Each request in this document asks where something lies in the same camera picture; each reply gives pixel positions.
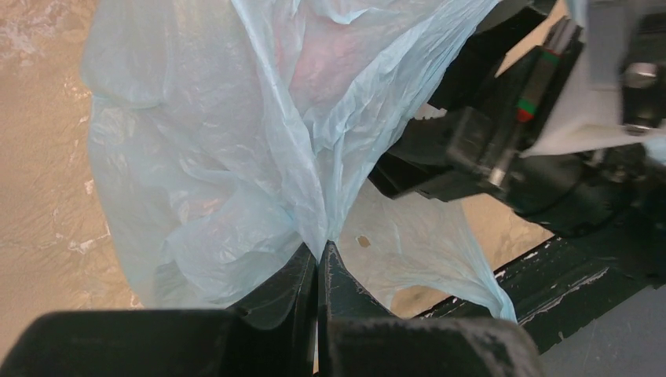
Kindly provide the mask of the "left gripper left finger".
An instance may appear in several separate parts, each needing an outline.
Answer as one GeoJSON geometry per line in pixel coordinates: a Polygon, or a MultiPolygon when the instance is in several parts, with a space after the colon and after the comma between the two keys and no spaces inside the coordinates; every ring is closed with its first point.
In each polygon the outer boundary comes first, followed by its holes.
{"type": "Polygon", "coordinates": [[[317,260],[302,244],[286,265],[229,310],[227,376],[311,376],[317,260]]]}

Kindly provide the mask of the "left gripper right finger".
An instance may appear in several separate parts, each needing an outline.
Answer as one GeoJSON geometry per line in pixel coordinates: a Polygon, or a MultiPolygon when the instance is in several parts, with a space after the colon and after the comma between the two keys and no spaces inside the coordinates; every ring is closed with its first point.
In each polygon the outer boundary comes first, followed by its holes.
{"type": "Polygon", "coordinates": [[[379,359],[377,320],[395,316],[346,268],[328,241],[318,266],[320,376],[371,376],[379,359]]]}

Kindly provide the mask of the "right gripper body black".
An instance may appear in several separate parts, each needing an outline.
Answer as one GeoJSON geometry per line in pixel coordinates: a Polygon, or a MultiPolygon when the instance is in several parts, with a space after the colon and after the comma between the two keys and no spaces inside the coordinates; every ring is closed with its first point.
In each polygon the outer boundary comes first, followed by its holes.
{"type": "Polygon", "coordinates": [[[449,201],[486,193],[564,237],[591,237],[631,211],[665,212],[665,168],[645,142],[528,156],[582,50],[569,15],[506,71],[502,59],[543,24],[552,1],[502,1],[445,72],[430,105],[377,162],[371,183],[391,199],[449,201]]]}

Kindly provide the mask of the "light blue plastic bag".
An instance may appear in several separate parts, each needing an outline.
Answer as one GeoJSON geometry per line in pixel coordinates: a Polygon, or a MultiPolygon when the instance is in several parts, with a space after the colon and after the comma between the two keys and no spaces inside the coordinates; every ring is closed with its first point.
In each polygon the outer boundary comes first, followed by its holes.
{"type": "Polygon", "coordinates": [[[421,285],[515,320],[459,204],[367,182],[494,1],[102,1],[90,166],[147,307],[225,307],[326,242],[384,305],[421,285]]]}

